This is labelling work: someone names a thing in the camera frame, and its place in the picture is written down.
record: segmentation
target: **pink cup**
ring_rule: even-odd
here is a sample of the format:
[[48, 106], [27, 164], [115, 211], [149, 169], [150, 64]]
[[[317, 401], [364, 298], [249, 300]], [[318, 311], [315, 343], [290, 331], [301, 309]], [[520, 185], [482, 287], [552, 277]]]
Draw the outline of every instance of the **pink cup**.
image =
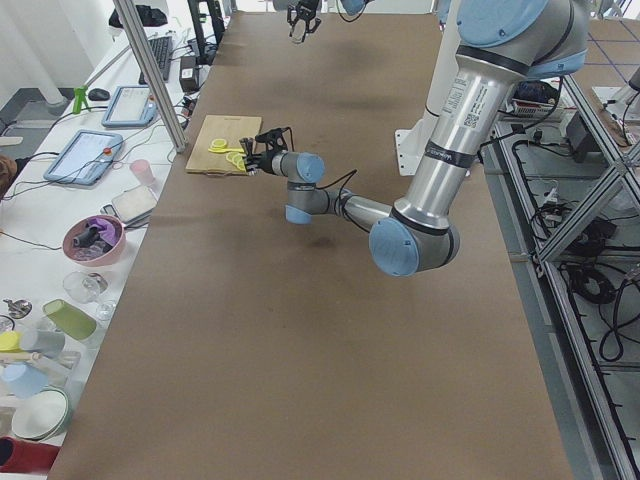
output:
[[141, 185], [148, 187], [155, 181], [155, 177], [151, 171], [151, 165], [144, 159], [134, 160], [129, 166], [129, 169]]

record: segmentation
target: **wooden cutting board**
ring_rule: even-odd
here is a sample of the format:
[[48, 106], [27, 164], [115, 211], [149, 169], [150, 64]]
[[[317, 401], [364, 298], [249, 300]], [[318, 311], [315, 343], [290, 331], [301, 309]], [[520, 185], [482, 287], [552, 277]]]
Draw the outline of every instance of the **wooden cutting board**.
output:
[[185, 167], [188, 173], [220, 173], [246, 175], [226, 158], [226, 153], [211, 153], [211, 142], [217, 138], [227, 141], [228, 147], [240, 148], [240, 139], [260, 133], [262, 117], [207, 115]]

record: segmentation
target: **metal pole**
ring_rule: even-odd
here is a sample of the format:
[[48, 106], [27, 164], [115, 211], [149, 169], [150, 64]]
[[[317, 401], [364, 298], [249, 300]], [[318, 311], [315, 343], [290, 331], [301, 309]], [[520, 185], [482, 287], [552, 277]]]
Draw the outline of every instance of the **metal pole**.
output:
[[131, 0], [113, 0], [113, 4], [116, 7], [124, 31], [127, 33], [133, 55], [136, 57], [138, 65], [149, 84], [149, 88], [151, 88], [151, 93], [153, 93], [155, 101], [158, 104], [160, 116], [169, 132], [176, 152], [183, 152], [187, 146], [187, 140], [176, 118], [176, 112], [173, 109], [167, 87], [162, 80], [162, 74], [160, 73], [156, 59], [149, 47], [142, 22], [138, 16], [138, 11]]

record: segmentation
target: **tablet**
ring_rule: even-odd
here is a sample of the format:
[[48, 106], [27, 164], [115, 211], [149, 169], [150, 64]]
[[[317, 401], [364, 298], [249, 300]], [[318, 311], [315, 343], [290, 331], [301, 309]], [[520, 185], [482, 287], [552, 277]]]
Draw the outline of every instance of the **tablet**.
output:
[[44, 173], [44, 179], [93, 185], [115, 160], [123, 142], [117, 133], [79, 130]]
[[102, 118], [107, 128], [145, 127], [151, 123], [157, 110], [146, 85], [118, 87]]

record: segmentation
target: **black mouse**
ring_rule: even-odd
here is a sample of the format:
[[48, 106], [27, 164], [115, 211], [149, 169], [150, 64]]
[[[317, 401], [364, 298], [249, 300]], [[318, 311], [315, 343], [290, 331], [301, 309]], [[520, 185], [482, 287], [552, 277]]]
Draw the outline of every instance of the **black mouse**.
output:
[[89, 90], [88, 97], [89, 100], [93, 100], [94, 102], [104, 102], [111, 98], [111, 94], [102, 88], [93, 88]]

